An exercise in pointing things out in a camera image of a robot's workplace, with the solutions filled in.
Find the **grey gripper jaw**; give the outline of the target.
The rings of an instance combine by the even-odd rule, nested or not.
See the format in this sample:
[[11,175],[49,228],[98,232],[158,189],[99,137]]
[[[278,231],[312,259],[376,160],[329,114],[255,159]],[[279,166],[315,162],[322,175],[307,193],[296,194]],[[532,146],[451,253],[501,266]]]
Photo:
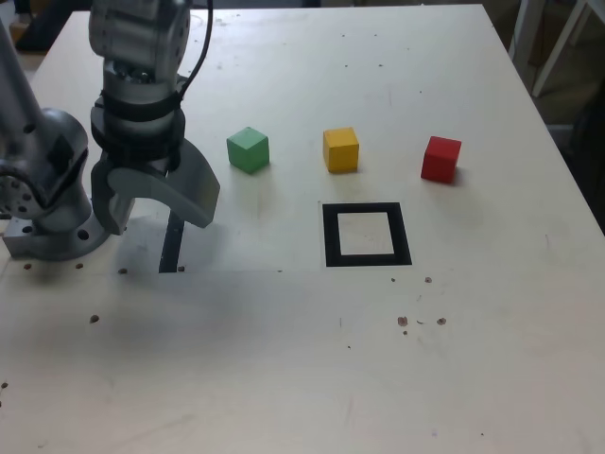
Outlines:
[[100,158],[91,173],[92,206],[101,226],[111,235],[121,236],[130,218],[134,199],[116,193],[109,186],[109,175],[114,165],[108,158]]
[[168,206],[199,228],[213,222],[220,191],[218,179],[204,155],[188,140],[181,143],[175,169],[120,166],[109,173],[109,187],[127,199],[150,199]]

